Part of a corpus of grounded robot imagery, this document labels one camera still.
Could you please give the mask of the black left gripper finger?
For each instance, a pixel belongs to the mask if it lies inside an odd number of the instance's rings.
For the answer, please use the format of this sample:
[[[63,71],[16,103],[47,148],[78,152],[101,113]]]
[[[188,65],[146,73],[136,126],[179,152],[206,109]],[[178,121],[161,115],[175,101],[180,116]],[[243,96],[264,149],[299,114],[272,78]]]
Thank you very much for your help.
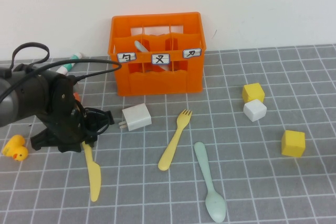
[[[83,149],[82,144],[85,143],[86,140],[84,138],[76,139],[75,141],[75,152],[80,153]]]
[[[98,133],[96,131],[85,130],[84,142],[90,147],[94,147],[95,142],[98,140]]]

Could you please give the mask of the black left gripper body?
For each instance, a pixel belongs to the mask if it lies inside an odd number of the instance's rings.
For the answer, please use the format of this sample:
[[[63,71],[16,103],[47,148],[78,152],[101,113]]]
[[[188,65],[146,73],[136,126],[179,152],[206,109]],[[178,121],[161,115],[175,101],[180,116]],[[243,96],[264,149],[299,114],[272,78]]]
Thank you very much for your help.
[[[96,131],[98,136],[114,124],[110,111],[96,108],[75,108],[70,114],[59,116],[48,123],[48,129],[62,143],[75,143],[76,139],[85,138],[85,130]]]

